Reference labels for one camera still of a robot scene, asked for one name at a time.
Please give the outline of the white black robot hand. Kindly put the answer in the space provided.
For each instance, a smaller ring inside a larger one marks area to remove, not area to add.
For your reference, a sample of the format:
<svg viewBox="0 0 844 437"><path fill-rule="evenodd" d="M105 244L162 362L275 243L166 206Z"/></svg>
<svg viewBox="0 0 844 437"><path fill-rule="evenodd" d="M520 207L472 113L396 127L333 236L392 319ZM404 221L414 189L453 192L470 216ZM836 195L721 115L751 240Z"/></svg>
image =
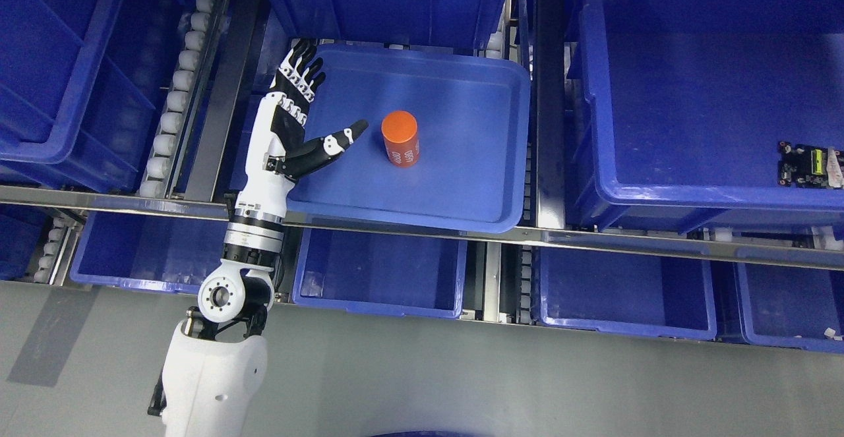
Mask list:
<svg viewBox="0 0 844 437"><path fill-rule="evenodd" d="M247 182L232 206L233 221L280 223L287 214L287 196L299 181L334 163L369 126L361 119L340 131L305 140L317 89L326 79L317 48L314 40L296 42L259 101L245 157Z"/></svg>

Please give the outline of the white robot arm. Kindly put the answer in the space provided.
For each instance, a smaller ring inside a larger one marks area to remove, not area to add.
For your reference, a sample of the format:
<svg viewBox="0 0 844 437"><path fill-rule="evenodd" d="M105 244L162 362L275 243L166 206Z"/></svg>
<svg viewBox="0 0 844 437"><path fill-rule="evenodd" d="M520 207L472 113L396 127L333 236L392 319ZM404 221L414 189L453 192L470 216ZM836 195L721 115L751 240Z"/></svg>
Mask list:
<svg viewBox="0 0 844 437"><path fill-rule="evenodd" d="M234 208L220 265L174 329L148 410L166 436L242 434L268 370L263 332L286 212L242 202Z"/></svg>

